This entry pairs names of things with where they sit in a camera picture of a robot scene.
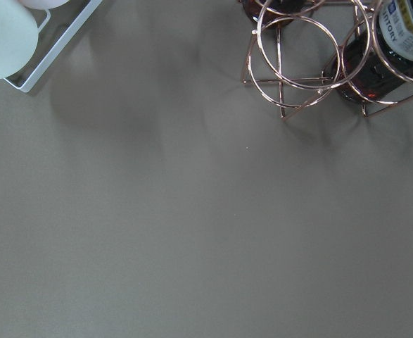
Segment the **tea bottle in rack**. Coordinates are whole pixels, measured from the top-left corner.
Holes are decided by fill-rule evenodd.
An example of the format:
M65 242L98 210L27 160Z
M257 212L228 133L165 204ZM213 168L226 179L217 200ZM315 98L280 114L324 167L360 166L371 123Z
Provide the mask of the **tea bottle in rack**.
M383 1L374 33L390 65L413 77L413 1ZM366 100L381 100L404 83L373 51L351 83L340 86L338 92L348 101L361 104Z

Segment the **pale green cup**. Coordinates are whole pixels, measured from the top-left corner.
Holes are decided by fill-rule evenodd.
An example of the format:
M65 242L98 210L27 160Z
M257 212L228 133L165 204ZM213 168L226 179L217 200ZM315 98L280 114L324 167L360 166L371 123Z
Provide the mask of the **pale green cup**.
M19 1L0 1L0 79L21 68L38 42L37 22Z

